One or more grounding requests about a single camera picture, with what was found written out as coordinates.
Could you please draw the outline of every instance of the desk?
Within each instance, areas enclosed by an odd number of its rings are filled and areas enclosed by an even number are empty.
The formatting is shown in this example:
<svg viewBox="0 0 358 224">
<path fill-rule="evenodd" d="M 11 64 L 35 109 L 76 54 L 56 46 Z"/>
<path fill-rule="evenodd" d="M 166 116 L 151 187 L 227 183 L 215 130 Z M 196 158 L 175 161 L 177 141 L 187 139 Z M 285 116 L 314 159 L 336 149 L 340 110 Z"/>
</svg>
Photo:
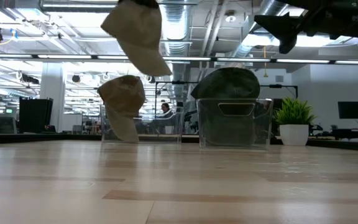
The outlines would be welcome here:
<svg viewBox="0 0 358 224">
<path fill-rule="evenodd" d="M 358 138 L 358 129 L 334 129 L 333 136 L 335 137 L 335 140 L 339 140 L 343 138 L 348 138 L 348 139 Z"/>
</svg>

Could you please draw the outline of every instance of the white pot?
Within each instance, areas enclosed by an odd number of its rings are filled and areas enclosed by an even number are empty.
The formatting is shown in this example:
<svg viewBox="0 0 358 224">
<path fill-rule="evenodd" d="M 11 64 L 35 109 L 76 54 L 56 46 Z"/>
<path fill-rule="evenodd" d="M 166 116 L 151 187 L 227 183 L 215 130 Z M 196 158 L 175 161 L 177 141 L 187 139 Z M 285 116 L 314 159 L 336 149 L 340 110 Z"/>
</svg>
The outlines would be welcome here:
<svg viewBox="0 0 358 224">
<path fill-rule="evenodd" d="M 307 124 L 280 125 L 280 136 L 286 146 L 305 146 L 309 138 Z"/>
</svg>

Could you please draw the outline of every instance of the ceiling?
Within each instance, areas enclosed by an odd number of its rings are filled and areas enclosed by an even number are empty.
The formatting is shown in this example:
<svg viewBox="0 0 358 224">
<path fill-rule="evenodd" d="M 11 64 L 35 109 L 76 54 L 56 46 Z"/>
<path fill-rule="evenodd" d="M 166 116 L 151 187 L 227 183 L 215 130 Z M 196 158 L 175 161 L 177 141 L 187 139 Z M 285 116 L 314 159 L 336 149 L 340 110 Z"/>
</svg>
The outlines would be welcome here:
<svg viewBox="0 0 358 224">
<path fill-rule="evenodd" d="M 90 1 L 84 0 L 73 2 L 70 0 L 47 0 L 44 3 L 49 4 L 109 4 L 108 1 Z M 203 42 L 208 31 L 208 22 L 214 22 L 213 29 L 208 39 L 208 46 L 211 46 L 211 54 L 228 53 L 235 50 L 242 42 L 244 33 L 242 27 L 247 16 L 258 12 L 261 0 L 254 1 L 227 1 L 224 12 L 232 11 L 236 18 L 233 22 L 226 21 L 227 16 L 221 18 L 221 24 L 218 25 L 220 19 L 220 10 L 223 9 L 224 1 L 188 1 L 194 5 L 187 5 L 188 13 L 187 36 L 179 42 L 183 42 L 189 46 L 184 56 L 200 56 L 203 53 Z M 217 13 L 213 15 L 214 5 L 217 5 Z M 299 16 L 303 10 L 287 7 L 283 13 L 289 12 L 292 16 Z M 81 8 L 63 8 L 53 11 L 40 11 L 37 9 L 16 9 L 9 10 L 0 9 L 0 28 L 4 40 L 0 45 L 0 54 L 100 54 L 100 55 L 124 55 L 124 52 L 115 39 L 111 38 L 101 28 L 100 24 L 107 16 L 106 12 L 101 10 L 84 10 Z M 163 18 L 163 37 L 161 42 L 162 54 L 168 55 L 168 48 L 173 40 L 167 40 L 167 36 L 172 35 L 175 27 L 172 23 Z M 213 30 L 217 29 L 217 36 L 212 41 L 211 36 Z M 257 29 L 254 35 L 266 34 L 265 30 Z M 250 55 L 253 57 L 267 58 L 307 58 L 307 59 L 358 59 L 358 39 L 344 38 L 342 42 L 333 42 L 325 47 L 295 47 L 289 54 L 281 55 L 278 53 L 278 47 L 274 45 L 253 46 Z M 263 63 L 254 63 L 250 68 L 260 69 L 265 65 Z M 283 68 L 288 73 L 298 69 L 301 65 L 293 64 L 271 64 L 269 68 Z M 130 63 L 65 63 L 68 74 L 67 88 L 77 87 L 96 87 L 103 84 L 106 80 L 119 75 L 131 74 L 144 77 L 143 74 Z M 0 60 L 0 85 L 1 86 L 27 86 L 28 83 L 22 83 L 17 77 L 18 71 L 30 75 L 42 81 L 42 62 L 29 61 L 9 61 Z M 83 80 L 93 80 L 92 82 L 73 83 L 71 78 L 73 75 L 79 75 Z M 171 81 L 172 77 L 163 77 L 161 81 Z M 148 100 L 154 99 L 154 84 L 150 84 L 144 80 L 145 88 L 149 92 Z M 16 97 L 14 93 L 23 93 L 28 96 L 36 96 L 39 94 L 39 86 L 31 85 L 32 89 L 12 89 L 11 95 Z M 171 88 L 168 86 L 167 91 L 159 96 L 159 101 L 173 101 Z M 73 106 L 72 101 L 80 102 L 87 105 L 86 97 L 95 97 L 97 94 L 94 90 L 67 90 L 67 110 L 80 108 Z M 149 105 L 147 110 L 153 109 L 153 105 Z"/>
</svg>

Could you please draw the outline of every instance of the potted plant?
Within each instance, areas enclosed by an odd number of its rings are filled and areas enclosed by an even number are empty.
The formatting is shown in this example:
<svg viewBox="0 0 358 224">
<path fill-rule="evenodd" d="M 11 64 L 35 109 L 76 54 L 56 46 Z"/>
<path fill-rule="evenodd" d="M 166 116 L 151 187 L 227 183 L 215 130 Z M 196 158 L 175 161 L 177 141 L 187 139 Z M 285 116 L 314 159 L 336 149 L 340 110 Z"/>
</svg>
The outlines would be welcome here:
<svg viewBox="0 0 358 224">
<path fill-rule="evenodd" d="M 311 114 L 308 102 L 285 98 L 283 108 L 275 112 L 280 125 L 280 136 L 286 146 L 305 146 L 309 136 L 309 125 L 316 118 Z"/>
</svg>

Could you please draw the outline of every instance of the green plant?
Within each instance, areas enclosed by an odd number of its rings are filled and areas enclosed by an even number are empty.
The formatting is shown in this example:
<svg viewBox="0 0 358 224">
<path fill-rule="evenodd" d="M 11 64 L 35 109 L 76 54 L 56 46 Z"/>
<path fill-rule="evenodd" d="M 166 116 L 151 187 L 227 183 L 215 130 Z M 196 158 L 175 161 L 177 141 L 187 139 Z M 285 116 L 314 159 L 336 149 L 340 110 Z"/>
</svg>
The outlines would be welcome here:
<svg viewBox="0 0 358 224">
<path fill-rule="evenodd" d="M 311 124 L 316 118 L 311 114 L 312 107 L 308 102 L 302 102 L 298 99 L 285 98 L 283 108 L 276 110 L 275 120 L 278 124 Z"/>
</svg>

